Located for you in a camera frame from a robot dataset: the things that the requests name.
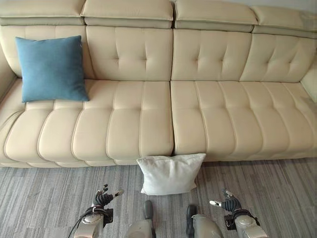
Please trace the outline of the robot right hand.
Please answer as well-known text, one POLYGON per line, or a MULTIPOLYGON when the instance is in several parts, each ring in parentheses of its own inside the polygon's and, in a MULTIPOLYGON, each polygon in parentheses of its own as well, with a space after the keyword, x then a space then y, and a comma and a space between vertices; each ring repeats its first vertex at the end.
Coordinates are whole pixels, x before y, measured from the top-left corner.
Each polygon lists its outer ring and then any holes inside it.
POLYGON ((223 188, 221 191, 225 197, 225 200, 223 202, 210 200, 210 205, 221 207, 228 212, 235 212, 236 210, 242 209, 240 201, 233 195, 231 191, 226 188, 223 188))

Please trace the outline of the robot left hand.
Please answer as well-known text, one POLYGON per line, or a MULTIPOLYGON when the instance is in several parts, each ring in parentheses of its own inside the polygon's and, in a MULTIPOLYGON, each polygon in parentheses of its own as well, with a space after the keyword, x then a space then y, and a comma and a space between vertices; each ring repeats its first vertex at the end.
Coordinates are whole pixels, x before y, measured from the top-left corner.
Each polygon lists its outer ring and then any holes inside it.
POLYGON ((98 190, 95 194, 95 197, 92 202, 93 207, 105 207, 111 201, 113 201, 116 197, 121 196, 124 193, 123 189, 119 189, 115 193, 108 194, 108 184, 104 184, 102 190, 98 190))

